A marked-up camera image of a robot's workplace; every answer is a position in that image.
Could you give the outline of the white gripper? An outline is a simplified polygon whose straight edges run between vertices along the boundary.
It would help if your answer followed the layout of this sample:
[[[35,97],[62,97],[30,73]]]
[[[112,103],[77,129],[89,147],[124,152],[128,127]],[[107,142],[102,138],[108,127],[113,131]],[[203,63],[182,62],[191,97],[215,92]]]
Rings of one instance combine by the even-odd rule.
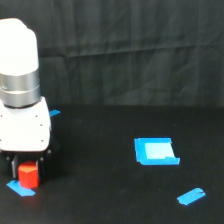
[[[46,178],[43,158],[52,147],[51,116],[44,97],[24,108],[6,106],[0,100],[0,154],[10,164],[12,178],[17,179],[18,163],[24,159],[37,160],[38,178]]]

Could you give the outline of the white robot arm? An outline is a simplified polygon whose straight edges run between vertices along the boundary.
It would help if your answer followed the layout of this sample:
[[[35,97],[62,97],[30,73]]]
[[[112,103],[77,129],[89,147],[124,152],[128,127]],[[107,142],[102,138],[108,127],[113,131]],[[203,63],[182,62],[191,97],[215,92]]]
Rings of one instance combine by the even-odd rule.
[[[33,162],[41,181],[46,159],[58,148],[40,93],[36,34],[18,18],[0,19],[0,153],[14,179],[23,165]]]

